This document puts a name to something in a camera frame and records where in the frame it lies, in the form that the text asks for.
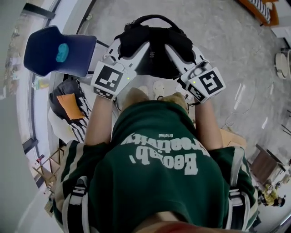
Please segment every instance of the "striped sleeve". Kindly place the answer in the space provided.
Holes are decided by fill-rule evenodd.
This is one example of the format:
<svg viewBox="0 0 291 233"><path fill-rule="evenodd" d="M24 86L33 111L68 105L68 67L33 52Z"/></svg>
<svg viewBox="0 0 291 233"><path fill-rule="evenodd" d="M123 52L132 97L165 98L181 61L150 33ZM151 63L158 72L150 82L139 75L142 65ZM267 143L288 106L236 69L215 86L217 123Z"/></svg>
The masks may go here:
<svg viewBox="0 0 291 233"><path fill-rule="evenodd" d="M78 178L91 180L97 163L105 156L107 144L86 146L77 141L67 144L58 172L53 209L58 224L62 227L62 208L66 197L72 192Z"/></svg>
<svg viewBox="0 0 291 233"><path fill-rule="evenodd" d="M235 149L236 147L226 147L209 152L211 157L221 168L222 176L229 185L231 182L231 167L232 161L234 159ZM252 185L251 173L245 155L243 156L241 167L238 173L237 188L241 192L245 192L250 199L250 213L246 227L246 229L249 229L258 215L258 192Z"/></svg>

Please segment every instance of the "black backpack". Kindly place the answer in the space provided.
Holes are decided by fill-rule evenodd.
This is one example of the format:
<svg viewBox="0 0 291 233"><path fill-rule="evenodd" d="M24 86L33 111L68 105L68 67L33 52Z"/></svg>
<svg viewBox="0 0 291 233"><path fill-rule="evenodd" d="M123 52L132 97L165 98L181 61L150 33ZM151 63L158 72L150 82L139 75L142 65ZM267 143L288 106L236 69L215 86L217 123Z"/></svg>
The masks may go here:
<svg viewBox="0 0 291 233"><path fill-rule="evenodd" d="M142 22L159 18L171 25L170 28L157 28L141 25ZM145 15L124 28L118 35L120 39L120 58L131 57L145 42L150 42L149 50L136 69L138 75L151 75L165 79L176 79L180 76L176 66L169 59L165 44L171 45L186 62L195 62L192 51L193 43L186 34L171 20L162 15Z"/></svg>

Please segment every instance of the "gray floor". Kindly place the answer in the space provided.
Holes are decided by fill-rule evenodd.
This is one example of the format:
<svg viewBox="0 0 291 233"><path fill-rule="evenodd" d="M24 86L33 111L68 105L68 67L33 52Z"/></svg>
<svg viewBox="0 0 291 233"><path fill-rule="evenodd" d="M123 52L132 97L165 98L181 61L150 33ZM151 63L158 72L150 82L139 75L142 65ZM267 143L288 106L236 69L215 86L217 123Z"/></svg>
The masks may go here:
<svg viewBox="0 0 291 233"><path fill-rule="evenodd" d="M248 157L256 153L256 143L274 154L289 156L291 138L281 124L288 126L291 81L279 79L274 68L274 56L285 43L269 28L260 27L237 2L98 0L92 14L87 34L107 44L123 32L126 23L142 15L161 14L173 20L218 67L226 82L226 90L213 99L219 126L232 125L232 130L247 140ZM151 20L149 25L168 26L160 20ZM155 80L136 77L130 86L147 85L152 97ZM166 94L172 94L175 86L174 81L165 82Z"/></svg>

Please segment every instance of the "navy blue chair seat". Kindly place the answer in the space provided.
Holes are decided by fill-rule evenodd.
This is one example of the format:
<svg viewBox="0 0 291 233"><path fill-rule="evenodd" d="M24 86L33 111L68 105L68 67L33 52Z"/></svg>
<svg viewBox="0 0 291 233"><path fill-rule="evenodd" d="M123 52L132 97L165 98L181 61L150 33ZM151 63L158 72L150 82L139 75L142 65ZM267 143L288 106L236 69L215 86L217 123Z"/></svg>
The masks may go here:
<svg viewBox="0 0 291 233"><path fill-rule="evenodd" d="M57 26L32 33L27 41L24 66L38 76L58 71L78 77L87 75L97 38L92 35L63 35ZM57 62L60 44L67 44L69 54Z"/></svg>

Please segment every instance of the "white shoe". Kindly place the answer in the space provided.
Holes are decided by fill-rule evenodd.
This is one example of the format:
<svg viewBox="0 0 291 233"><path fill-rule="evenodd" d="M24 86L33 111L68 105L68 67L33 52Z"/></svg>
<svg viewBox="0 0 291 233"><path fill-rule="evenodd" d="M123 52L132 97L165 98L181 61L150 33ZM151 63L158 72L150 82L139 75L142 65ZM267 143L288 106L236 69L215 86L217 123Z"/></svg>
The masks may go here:
<svg viewBox="0 0 291 233"><path fill-rule="evenodd" d="M153 91L155 94L155 100L157 100L160 96L164 97L165 96L165 91L164 91L164 84L162 81L156 81L153 86Z"/></svg>
<svg viewBox="0 0 291 233"><path fill-rule="evenodd" d="M140 86L138 89L140 89L143 93L145 93L147 96L149 96L149 90L147 86Z"/></svg>

